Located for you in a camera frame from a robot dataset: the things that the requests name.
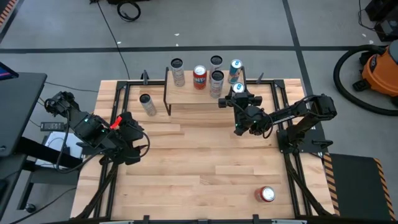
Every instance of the black hose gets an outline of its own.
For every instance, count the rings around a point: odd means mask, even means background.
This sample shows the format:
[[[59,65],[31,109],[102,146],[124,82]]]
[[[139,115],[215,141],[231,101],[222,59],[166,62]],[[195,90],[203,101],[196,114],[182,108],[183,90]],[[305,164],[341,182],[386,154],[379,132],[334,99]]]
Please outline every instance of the black hose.
[[[133,6],[138,10],[138,15],[137,15],[136,17],[131,18],[131,17],[129,17],[129,16],[127,15],[127,13],[121,11],[120,8],[121,8],[122,5],[124,5],[124,4],[131,4],[131,5],[133,5]],[[118,14],[119,14],[119,16],[120,16],[120,18],[121,18],[122,20],[124,20],[124,21],[126,21],[126,22],[133,22],[133,21],[136,21],[136,20],[141,16],[141,8],[138,6],[137,3],[135,3],[135,2],[132,1],[132,0],[121,1],[121,2],[119,2],[119,4],[118,4]]]
[[[350,102],[354,103],[355,105],[381,115],[387,115],[387,116],[398,116],[398,110],[387,110],[383,108],[379,108],[377,106],[370,105],[369,103],[365,103],[362,100],[358,99],[357,97],[353,96],[351,93],[347,91],[346,88],[344,88],[343,84],[341,83],[340,80],[340,70],[341,66],[344,64],[344,62],[351,57],[353,54],[356,54],[358,52],[362,51],[369,51],[373,54],[379,54],[382,55],[386,50],[382,47],[378,47],[376,45],[361,45],[359,47],[356,47],[353,50],[347,51],[338,61],[335,66],[335,70],[333,71],[333,80],[335,81],[335,85],[337,90],[340,92],[340,94],[343,95],[347,100],[350,100]]]

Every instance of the red can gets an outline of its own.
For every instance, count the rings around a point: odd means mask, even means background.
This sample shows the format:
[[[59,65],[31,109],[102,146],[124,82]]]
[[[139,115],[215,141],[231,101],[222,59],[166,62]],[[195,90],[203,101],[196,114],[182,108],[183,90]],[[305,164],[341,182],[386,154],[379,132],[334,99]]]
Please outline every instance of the red can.
[[[202,65],[198,65],[193,69],[193,86],[202,90],[206,87],[207,71]]]
[[[254,191],[254,197],[258,202],[271,202],[275,199],[275,192],[272,187],[261,187]]]

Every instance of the wooden table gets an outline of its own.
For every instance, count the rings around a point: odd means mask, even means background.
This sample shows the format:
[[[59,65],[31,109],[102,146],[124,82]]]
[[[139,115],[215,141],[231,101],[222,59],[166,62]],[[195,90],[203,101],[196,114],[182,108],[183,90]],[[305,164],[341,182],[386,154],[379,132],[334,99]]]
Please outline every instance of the wooden table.
[[[186,87],[192,84],[189,77]],[[300,100],[303,97],[300,80],[284,81],[289,103]],[[95,114],[108,122],[116,82],[102,81],[96,102]],[[261,106],[266,112],[274,111],[271,88],[248,85],[248,89],[262,96]],[[154,101],[157,108],[154,117],[146,115],[137,100],[143,93],[150,94]],[[163,86],[130,89],[128,111],[149,135],[151,149],[141,162],[119,166],[112,220],[142,220],[144,215],[150,215],[151,220],[251,219],[253,214],[259,214],[260,218],[294,217],[284,158],[278,150],[275,132],[269,139],[249,133],[236,136],[232,108],[220,109],[216,103],[174,104],[168,116],[163,94]],[[145,143],[144,139],[135,142]],[[308,188],[333,213],[321,160],[309,154],[302,154],[301,158]],[[87,163],[80,173],[71,217],[82,211],[98,188],[99,159],[100,156]],[[254,190],[264,185],[275,190],[275,200],[271,203],[254,199]],[[302,194],[297,186],[296,189],[304,214]]]

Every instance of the black desk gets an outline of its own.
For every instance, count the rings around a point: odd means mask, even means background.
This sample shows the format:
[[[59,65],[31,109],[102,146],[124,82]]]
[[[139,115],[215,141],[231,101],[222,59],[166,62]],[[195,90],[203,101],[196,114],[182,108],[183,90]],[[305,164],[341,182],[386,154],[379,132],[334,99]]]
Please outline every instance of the black desk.
[[[0,179],[16,172],[7,177],[7,187],[0,195],[0,219],[21,170],[34,171],[32,162],[26,161],[27,156],[56,163],[59,155],[54,149],[22,137],[46,78],[43,73],[20,73],[19,78],[0,81]],[[63,155],[60,165],[74,167],[80,163],[75,157]]]

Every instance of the silver can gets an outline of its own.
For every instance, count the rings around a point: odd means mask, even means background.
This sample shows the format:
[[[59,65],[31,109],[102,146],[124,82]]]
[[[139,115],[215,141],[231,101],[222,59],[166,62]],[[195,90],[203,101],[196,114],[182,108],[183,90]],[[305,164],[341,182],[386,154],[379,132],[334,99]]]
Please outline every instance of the silver can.
[[[210,77],[210,96],[219,98],[223,91],[224,73],[222,71],[214,71]]]
[[[139,97],[139,101],[141,102],[142,107],[149,116],[156,115],[156,108],[154,102],[152,101],[152,99],[148,94],[142,94]]]
[[[238,81],[241,70],[242,70],[242,62],[238,59],[232,60],[231,65],[229,66],[229,76],[228,76],[228,82],[230,84],[234,84]]]
[[[221,71],[222,64],[223,64],[223,58],[221,58],[218,55],[212,56],[211,59],[210,59],[210,73],[209,73],[209,76],[211,76],[211,74],[213,74],[214,71]]]
[[[232,96],[234,96],[237,93],[243,93],[244,92],[244,85],[242,83],[235,83],[232,86]]]
[[[179,58],[175,58],[171,62],[172,73],[175,86],[184,86],[185,85],[185,75],[184,75],[184,67],[182,64],[182,60]]]

